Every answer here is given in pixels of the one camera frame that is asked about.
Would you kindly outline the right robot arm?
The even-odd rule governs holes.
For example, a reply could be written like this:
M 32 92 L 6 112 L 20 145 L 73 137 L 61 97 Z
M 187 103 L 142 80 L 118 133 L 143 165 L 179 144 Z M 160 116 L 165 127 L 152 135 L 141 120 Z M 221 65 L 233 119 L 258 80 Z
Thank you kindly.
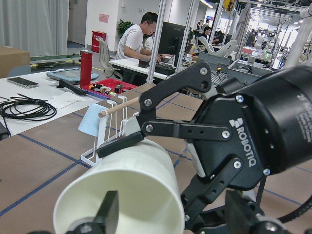
M 146 136 L 186 141 L 197 170 L 181 194 L 185 229 L 195 234 L 283 234 L 282 224 L 311 207 L 308 200 L 276 221 L 241 191 L 312 157 L 312 69 L 301 65 L 233 84 L 207 97 L 190 121 L 156 118 L 156 106 L 182 88 L 206 95 L 208 63 L 199 62 L 139 97 L 140 112 L 124 135 L 102 144 L 99 157 L 130 148 Z

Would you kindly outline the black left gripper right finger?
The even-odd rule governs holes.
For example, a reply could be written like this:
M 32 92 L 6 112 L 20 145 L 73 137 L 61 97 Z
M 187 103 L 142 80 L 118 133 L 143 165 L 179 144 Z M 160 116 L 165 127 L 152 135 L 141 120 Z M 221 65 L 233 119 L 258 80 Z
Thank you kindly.
M 231 234 L 252 234 L 257 222 L 258 205 L 238 191 L 227 191 L 225 221 Z

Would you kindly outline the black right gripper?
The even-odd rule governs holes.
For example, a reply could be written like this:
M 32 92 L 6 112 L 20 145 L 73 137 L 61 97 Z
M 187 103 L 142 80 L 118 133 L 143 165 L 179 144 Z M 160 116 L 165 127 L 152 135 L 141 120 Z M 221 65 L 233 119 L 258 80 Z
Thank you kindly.
M 197 174 L 181 194 L 185 229 L 195 234 L 224 228 L 224 208 L 206 211 L 226 189 L 246 191 L 263 178 L 265 169 L 260 135 L 251 105 L 238 102 L 238 88 L 228 94 L 204 99 L 194 117 L 165 120 L 156 117 L 157 105 L 166 97 L 186 88 L 203 95 L 211 89 L 211 70 L 201 61 L 144 92 L 137 121 L 140 136 L 184 139 L 193 157 Z

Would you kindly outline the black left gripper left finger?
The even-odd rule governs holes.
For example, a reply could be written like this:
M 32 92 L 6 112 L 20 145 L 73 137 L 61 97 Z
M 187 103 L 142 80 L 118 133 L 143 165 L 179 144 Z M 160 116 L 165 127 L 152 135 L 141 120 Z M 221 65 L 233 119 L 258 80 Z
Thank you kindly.
M 115 234 L 119 217 L 118 191 L 108 191 L 94 218 L 96 234 Z

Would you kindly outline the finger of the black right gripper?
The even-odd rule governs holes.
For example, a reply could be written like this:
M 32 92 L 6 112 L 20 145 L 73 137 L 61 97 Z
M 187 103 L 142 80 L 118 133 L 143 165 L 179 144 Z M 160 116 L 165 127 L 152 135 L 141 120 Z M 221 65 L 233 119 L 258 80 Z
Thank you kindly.
M 123 135 L 100 145 L 97 149 L 97 155 L 99 158 L 103 158 L 121 149 L 134 146 L 142 140 L 144 140 L 144 136 L 137 117 L 130 117 L 125 120 Z

